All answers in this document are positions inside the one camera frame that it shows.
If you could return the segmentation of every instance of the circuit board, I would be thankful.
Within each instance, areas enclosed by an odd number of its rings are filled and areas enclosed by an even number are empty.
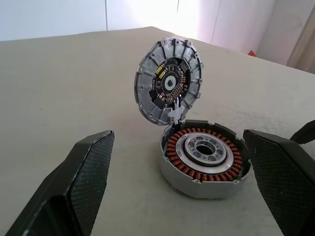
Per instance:
[[[173,107],[174,100],[185,97],[190,84],[187,62],[172,58],[164,61],[156,70],[149,92],[152,102],[160,109]]]

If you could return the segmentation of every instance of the table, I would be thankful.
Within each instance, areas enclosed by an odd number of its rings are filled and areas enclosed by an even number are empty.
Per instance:
[[[0,235],[80,139],[115,131],[107,188],[92,231],[102,235],[282,235],[252,174],[225,200],[196,200],[161,175],[159,139],[134,101],[138,64],[173,34],[142,28],[0,42]],[[289,138],[315,117],[315,76],[192,40],[205,65],[187,118],[242,137]]]

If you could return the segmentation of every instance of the mounting hole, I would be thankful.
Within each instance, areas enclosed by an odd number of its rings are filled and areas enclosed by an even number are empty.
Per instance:
[[[204,154],[204,155],[212,155],[213,151],[211,150],[211,148],[209,148],[208,146],[205,145],[199,145],[196,147],[197,151]]]
[[[198,152],[203,155],[212,155],[215,152],[215,147],[208,141],[198,141],[195,144]]]
[[[198,157],[198,158],[201,157],[201,154],[200,154],[199,152],[196,152],[196,151],[193,153],[193,155],[196,156],[196,157]]]
[[[208,156],[209,161],[215,161],[216,159],[213,156]]]

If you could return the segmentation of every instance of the copper winding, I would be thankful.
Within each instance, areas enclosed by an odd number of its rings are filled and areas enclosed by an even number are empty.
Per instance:
[[[191,132],[208,133],[224,141],[231,148],[234,155],[234,161],[233,161],[232,167],[224,173],[217,174],[217,175],[208,175],[205,173],[200,173],[198,171],[195,171],[191,169],[190,167],[186,166],[184,163],[182,163],[176,154],[176,150],[175,150],[176,142],[181,136],[187,133],[191,133]],[[237,147],[225,136],[218,134],[217,132],[213,132],[211,130],[206,130],[206,129],[187,128],[173,134],[173,136],[167,142],[167,154],[168,154],[169,160],[177,169],[182,171],[184,174],[192,177],[193,179],[198,179],[200,181],[232,181],[238,177],[239,172],[242,171],[243,169],[242,157]]]

